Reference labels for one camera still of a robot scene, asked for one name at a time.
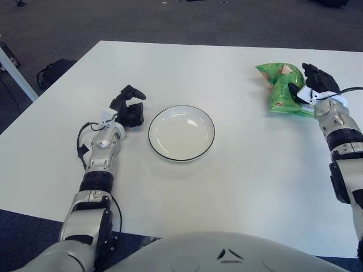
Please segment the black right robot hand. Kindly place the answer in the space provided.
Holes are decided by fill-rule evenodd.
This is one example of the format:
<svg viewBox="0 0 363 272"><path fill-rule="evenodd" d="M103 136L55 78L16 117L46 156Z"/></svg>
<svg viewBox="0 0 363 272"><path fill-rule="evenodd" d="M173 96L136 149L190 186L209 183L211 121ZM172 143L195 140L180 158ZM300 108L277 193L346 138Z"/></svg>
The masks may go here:
<svg viewBox="0 0 363 272"><path fill-rule="evenodd" d="M305 85L298 87L294 83L288 84L295 102L315 105L317 101L340 95L340 88L330 74L309 63L303 63L302 68L306 77Z"/></svg>

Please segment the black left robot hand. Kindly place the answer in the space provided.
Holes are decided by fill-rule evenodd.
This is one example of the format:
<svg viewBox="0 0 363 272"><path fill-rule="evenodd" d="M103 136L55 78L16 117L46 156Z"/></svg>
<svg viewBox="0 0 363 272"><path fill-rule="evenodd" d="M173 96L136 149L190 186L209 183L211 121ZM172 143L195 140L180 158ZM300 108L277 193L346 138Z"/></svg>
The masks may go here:
<svg viewBox="0 0 363 272"><path fill-rule="evenodd" d="M117 112L115 121L123 127L136 127L144 122L143 118L143 103L127 105L126 102L132 98L145 100L146 96L138 89L127 85L123 88L120 94L114 98L110 104L110 108Z"/></svg>

